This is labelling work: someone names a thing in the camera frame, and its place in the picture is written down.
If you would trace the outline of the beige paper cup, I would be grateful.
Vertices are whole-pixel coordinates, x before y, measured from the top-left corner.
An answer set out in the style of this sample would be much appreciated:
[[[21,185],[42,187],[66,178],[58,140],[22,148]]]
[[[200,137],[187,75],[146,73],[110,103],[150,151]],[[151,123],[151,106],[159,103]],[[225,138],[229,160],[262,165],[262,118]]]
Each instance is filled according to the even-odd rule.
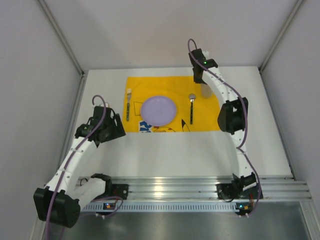
[[[200,88],[201,88],[201,95],[203,98],[208,99],[212,96],[213,91],[211,90],[209,85],[201,83]]]

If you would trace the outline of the spoon with green handle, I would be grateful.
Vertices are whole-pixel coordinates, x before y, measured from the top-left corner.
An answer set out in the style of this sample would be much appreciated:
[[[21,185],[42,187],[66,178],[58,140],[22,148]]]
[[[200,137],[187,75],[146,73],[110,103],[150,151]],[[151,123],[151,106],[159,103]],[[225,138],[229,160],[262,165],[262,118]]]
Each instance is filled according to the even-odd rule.
[[[194,101],[196,99],[196,95],[194,93],[190,93],[188,95],[190,100],[190,124],[193,124],[193,117],[194,117]]]

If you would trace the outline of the fork with green handle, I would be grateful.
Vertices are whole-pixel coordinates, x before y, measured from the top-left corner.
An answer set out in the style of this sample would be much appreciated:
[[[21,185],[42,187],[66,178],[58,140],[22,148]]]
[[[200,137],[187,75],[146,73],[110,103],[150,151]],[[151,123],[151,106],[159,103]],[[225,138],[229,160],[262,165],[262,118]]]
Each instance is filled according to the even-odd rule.
[[[132,97],[132,89],[131,88],[127,89],[126,97],[127,97],[126,121],[128,122],[130,120],[130,101],[131,101],[131,97]]]

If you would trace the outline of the yellow cloth placemat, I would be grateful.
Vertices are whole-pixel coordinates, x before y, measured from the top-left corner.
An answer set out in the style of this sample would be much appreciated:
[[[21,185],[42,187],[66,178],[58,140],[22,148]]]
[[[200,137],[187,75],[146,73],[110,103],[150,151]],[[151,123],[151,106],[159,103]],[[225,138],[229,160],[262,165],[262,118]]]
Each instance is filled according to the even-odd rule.
[[[127,89],[132,90],[129,121],[126,121],[127,97],[124,99],[123,126],[128,133],[209,132],[219,130],[217,118],[220,105],[215,95],[203,98],[200,84],[192,76],[130,76]],[[193,124],[190,124],[189,94],[195,94]],[[152,126],[143,121],[140,109],[145,100],[165,96],[174,101],[177,113],[174,120],[164,126]]]

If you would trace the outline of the purple plastic plate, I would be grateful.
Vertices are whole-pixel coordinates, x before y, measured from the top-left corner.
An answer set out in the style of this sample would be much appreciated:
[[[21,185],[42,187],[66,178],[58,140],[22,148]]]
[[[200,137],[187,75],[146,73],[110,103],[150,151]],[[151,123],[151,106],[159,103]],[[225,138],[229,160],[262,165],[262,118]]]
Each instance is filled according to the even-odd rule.
[[[169,97],[156,95],[143,102],[140,115],[148,125],[162,127],[175,119],[177,106]]]

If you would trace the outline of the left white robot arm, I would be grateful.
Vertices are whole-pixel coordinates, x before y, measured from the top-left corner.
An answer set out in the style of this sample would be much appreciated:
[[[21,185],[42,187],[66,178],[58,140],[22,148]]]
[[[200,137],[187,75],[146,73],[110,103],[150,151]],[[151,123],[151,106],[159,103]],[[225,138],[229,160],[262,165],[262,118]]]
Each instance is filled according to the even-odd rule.
[[[38,218],[72,228],[81,210],[91,201],[119,197],[122,191],[103,173],[94,173],[81,186],[77,182],[101,144],[125,135],[118,113],[110,107],[95,106],[87,123],[77,128],[70,150],[55,175],[43,188],[35,190],[33,200]]]

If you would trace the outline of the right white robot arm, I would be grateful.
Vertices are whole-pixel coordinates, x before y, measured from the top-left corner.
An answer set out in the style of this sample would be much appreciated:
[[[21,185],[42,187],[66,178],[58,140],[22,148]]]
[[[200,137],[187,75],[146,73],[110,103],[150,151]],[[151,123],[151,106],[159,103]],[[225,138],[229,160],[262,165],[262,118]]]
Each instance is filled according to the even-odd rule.
[[[220,111],[217,117],[219,129],[226,134],[228,143],[235,148],[235,167],[231,186],[219,192],[220,199],[262,198],[259,175],[248,158],[246,140],[248,136],[249,102],[246,97],[223,78],[215,60],[208,59],[200,48],[190,50],[193,81],[209,89],[218,99]]]

